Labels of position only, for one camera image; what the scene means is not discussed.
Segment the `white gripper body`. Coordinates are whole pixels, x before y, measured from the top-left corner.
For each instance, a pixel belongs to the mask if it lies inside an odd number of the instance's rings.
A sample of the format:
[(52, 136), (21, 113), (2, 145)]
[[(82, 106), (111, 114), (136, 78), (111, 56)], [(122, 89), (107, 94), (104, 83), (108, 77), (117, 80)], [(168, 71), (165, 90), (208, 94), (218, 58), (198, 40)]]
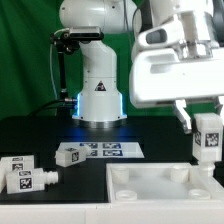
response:
[(209, 59), (180, 61), (171, 49), (143, 51), (135, 58), (129, 78), (130, 101), (136, 108), (224, 95), (224, 49)]

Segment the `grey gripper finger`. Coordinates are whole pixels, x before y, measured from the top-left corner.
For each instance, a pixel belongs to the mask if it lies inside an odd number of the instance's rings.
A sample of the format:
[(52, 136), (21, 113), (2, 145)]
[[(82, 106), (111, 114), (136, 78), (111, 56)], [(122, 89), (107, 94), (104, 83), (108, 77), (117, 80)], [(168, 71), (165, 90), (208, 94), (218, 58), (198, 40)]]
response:
[(216, 108), (219, 115), (224, 113), (224, 96), (218, 96)]
[(184, 99), (176, 100), (173, 106), (173, 112), (178, 120), (181, 122), (185, 134), (192, 132), (191, 118), (186, 111), (186, 101)]

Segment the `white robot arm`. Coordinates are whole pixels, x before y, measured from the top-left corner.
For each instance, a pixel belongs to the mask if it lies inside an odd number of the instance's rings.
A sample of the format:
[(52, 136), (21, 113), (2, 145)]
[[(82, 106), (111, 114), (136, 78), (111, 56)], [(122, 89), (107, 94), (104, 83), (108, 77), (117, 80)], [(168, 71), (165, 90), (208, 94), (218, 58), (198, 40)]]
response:
[(83, 56), (75, 120), (108, 127), (126, 119), (117, 56), (102, 39), (132, 32), (132, 105), (171, 106), (191, 132), (187, 105), (212, 102), (224, 125), (224, 0), (63, 0), (59, 15)]

